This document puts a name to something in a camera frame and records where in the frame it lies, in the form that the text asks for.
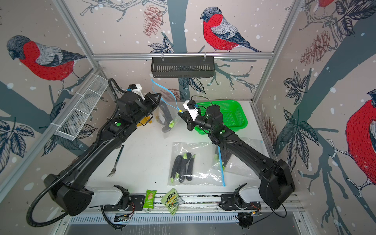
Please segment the dark eggplant green stem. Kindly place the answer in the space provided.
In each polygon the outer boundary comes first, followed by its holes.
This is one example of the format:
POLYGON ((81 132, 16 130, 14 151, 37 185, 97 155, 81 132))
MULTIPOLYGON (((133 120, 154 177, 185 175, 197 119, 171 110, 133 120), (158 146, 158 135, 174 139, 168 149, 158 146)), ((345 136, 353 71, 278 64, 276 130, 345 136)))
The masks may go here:
MULTIPOLYGON (((220 151, 221 151, 221 159, 222 159, 222 168, 223 170, 225 170, 231 156, 232 156, 232 153, 220 148, 220 151)), ((215 149, 215 154, 214 154, 214 158, 219 162, 219 151, 218 151, 218 148, 215 149)))

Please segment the large clear zip-top bag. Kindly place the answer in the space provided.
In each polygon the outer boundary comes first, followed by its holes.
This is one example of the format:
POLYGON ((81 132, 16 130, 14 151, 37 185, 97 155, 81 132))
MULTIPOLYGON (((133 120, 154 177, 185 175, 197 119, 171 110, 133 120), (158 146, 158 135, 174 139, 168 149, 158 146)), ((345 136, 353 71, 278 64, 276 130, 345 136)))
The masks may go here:
POLYGON ((219 162, 214 158, 215 146, 210 142, 184 143, 175 142, 172 145, 170 169, 168 171, 169 186, 223 186, 222 170, 219 162), (190 152, 195 155, 193 165, 193 180, 185 180, 180 183, 177 179, 174 183, 170 181, 170 174, 175 158, 190 152))

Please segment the small clear zip-top bag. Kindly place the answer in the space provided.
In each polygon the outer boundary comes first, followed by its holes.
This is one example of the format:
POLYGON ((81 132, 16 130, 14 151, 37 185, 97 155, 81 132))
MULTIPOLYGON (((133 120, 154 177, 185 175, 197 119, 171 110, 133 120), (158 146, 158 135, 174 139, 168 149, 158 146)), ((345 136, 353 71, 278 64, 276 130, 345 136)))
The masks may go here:
MULTIPOLYGON (((263 140, 256 140, 256 139, 250 139, 242 137, 242 140, 260 152, 261 154, 267 154, 266 147, 264 145, 263 140)), ((225 170, 222 169, 224 172, 224 176, 242 176, 250 179, 258 179, 258 176, 251 170, 243 161, 241 161, 237 156, 232 154, 225 170)))

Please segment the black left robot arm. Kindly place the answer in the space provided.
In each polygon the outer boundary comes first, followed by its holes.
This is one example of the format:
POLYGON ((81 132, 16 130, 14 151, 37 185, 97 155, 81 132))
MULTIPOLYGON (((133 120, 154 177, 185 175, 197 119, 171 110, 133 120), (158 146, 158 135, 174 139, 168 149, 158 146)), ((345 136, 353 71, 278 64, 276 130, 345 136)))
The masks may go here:
POLYGON ((95 193, 85 189, 87 181, 110 153, 131 136, 143 118, 153 118, 153 112, 162 99, 161 93, 147 93, 141 97, 135 93, 137 89, 135 84, 123 90, 112 78, 108 80, 108 87, 115 97, 114 113, 99 130, 96 140, 86 152, 58 175, 50 174, 44 180, 46 189, 34 199, 26 213, 29 226, 36 228, 49 226, 68 215, 76 216, 91 207, 95 193), (65 213, 46 222, 37 222, 32 215, 35 207, 46 194, 49 194, 65 213))

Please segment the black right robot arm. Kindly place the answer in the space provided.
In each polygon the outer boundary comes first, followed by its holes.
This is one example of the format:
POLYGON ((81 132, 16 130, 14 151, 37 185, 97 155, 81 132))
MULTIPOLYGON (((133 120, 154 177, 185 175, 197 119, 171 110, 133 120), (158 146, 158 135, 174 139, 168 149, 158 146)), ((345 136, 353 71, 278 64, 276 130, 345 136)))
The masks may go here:
POLYGON ((275 161, 244 142, 224 124, 219 105, 207 107, 205 115, 201 115, 195 101, 187 100, 183 107, 185 111, 180 111, 178 116, 186 122, 188 130, 200 127, 212 144, 238 157, 260 179, 258 190, 262 201, 273 210, 283 206, 295 191, 289 166, 284 160, 275 161))

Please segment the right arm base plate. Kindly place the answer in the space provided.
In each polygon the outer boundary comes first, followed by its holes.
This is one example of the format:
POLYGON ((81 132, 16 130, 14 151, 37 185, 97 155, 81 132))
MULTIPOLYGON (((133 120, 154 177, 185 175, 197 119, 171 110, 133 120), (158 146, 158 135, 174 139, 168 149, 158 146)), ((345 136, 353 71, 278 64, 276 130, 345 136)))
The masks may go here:
POLYGON ((234 194, 222 194, 218 206, 224 211, 261 210, 260 202, 246 203, 239 196, 234 194))

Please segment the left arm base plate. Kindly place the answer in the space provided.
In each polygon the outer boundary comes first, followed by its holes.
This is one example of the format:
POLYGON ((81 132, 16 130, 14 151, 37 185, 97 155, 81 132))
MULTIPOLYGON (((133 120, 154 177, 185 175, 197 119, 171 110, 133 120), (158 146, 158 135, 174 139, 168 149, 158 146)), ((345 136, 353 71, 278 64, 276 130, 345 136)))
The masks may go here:
POLYGON ((145 195, 138 195, 138 194, 130 194, 130 195, 123 195, 120 201, 115 205, 105 205, 104 211, 105 212, 132 212, 132 211, 142 211, 144 202, 145 202, 145 195))

